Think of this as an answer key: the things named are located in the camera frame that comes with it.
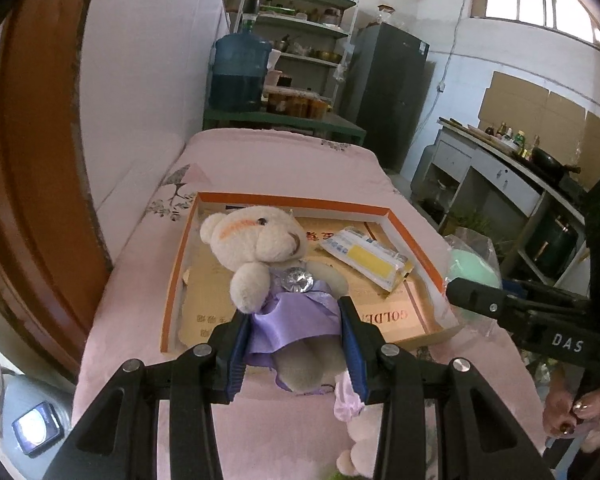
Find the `person's right hand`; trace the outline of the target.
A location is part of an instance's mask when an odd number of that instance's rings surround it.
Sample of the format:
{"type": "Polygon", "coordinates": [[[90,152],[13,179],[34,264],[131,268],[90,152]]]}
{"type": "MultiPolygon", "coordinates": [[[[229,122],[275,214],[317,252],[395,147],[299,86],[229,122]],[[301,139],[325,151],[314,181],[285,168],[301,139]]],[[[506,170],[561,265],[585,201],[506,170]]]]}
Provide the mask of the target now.
{"type": "Polygon", "coordinates": [[[545,433],[553,438],[570,436],[577,422],[591,423],[580,450],[591,454],[600,449],[600,388],[576,398],[571,391],[571,379],[576,378],[573,367],[557,365],[550,375],[550,390],[545,398],[542,424],[545,433]]]}

